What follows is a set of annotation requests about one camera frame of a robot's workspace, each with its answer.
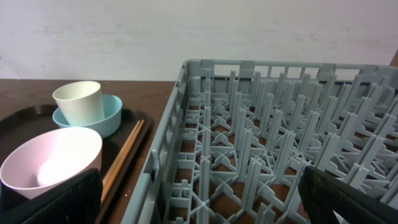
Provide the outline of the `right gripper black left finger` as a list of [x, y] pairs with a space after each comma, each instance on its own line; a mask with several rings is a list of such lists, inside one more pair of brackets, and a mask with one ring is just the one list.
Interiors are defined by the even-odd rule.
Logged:
[[94, 223], [99, 214], [103, 184], [97, 168], [90, 168], [64, 183], [10, 210], [1, 223]]

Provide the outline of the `pink plastic bowl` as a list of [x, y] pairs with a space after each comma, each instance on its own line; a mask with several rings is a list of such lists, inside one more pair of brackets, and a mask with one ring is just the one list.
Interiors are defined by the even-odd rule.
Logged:
[[15, 149], [2, 163], [1, 183], [33, 199], [90, 169], [101, 169], [103, 140], [96, 131], [72, 127], [49, 131]]

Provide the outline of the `cream plastic cup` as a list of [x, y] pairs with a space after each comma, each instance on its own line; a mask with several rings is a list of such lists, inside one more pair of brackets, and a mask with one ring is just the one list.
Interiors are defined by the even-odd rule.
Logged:
[[57, 88], [52, 96], [69, 125], [87, 125], [104, 119], [103, 96], [98, 82], [69, 83]]

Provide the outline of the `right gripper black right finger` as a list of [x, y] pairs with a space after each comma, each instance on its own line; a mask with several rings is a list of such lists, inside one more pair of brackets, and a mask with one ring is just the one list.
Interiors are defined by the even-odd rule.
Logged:
[[307, 166], [298, 192], [311, 223], [397, 223], [397, 210], [343, 183], [330, 174]]

